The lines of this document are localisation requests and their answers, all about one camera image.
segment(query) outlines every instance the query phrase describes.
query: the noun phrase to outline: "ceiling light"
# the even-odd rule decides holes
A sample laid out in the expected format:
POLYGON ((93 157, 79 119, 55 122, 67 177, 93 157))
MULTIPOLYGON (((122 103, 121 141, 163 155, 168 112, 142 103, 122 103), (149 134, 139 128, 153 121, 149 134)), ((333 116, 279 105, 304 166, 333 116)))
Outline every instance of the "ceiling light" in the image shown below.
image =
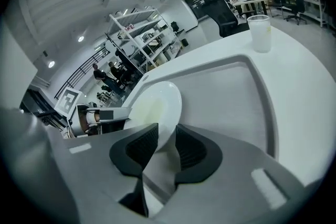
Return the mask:
POLYGON ((55 64, 55 61, 51 61, 51 62, 49 63, 49 65, 48 65, 48 67, 49 67, 49 68, 52 68, 52 67, 54 66, 54 64, 55 64))

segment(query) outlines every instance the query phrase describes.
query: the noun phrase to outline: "white counter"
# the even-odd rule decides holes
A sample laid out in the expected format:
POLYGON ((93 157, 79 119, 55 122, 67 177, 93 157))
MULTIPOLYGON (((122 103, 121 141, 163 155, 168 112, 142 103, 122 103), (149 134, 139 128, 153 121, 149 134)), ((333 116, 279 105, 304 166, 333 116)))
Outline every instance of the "white counter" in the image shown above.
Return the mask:
POLYGON ((251 48, 249 31, 195 49, 146 73, 123 106, 144 84, 183 69, 233 55, 247 55, 270 95, 278 132, 277 160, 307 185, 323 176, 335 150, 336 83, 322 63, 302 44, 272 27, 272 50, 251 48))

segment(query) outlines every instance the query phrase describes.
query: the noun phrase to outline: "plastic cup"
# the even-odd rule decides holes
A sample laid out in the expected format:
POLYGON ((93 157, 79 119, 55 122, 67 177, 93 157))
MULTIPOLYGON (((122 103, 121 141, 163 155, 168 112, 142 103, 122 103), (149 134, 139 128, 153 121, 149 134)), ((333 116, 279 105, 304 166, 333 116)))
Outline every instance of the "plastic cup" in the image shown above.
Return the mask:
POLYGON ((252 35, 252 47, 256 52, 271 50, 271 22, 266 15, 256 15, 247 18, 252 35))

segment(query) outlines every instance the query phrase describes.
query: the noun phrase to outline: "table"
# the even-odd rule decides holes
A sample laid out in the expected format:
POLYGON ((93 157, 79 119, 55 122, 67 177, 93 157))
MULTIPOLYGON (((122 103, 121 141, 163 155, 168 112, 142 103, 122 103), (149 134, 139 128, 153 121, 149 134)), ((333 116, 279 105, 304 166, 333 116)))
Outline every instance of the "table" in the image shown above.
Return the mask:
MULTIPOLYGON (((274 27, 271 27, 271 34, 272 49, 267 54, 253 51, 250 31, 244 31, 181 55, 146 73, 146 80, 139 81, 123 106, 130 106, 146 84, 161 77, 234 55, 245 55, 260 73, 273 106, 278 133, 276 160, 306 186, 324 175, 333 156, 336 83, 302 44, 274 27)), ((211 113, 212 108, 204 109, 211 113)))
POLYGON ((249 0, 249 1, 242 1, 242 2, 237 2, 232 4, 234 7, 235 6, 240 6, 240 5, 244 5, 244 4, 254 4, 254 3, 259 3, 261 2, 262 5, 262 9, 264 11, 264 14, 267 15, 267 10, 266 10, 266 6, 265 6, 265 1, 269 1, 269 0, 249 0))

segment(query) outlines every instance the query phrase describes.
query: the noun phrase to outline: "floor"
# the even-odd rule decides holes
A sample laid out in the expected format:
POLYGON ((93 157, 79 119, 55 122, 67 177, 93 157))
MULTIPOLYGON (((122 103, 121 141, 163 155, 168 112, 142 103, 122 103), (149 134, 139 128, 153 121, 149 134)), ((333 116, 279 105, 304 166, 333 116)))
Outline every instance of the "floor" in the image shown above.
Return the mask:
MULTIPOLYGON (((281 14, 278 10, 272 10, 273 15, 281 14)), ((333 31, 326 27, 321 28, 319 22, 306 18, 307 24, 301 22, 296 25, 295 20, 285 21, 282 16, 271 17, 271 25, 293 37, 309 49, 326 67, 336 81, 336 38, 333 31)), ((218 25, 211 19, 205 19, 198 24, 198 27, 186 33, 189 46, 185 47, 179 55, 199 48, 210 42, 221 39, 218 25)))

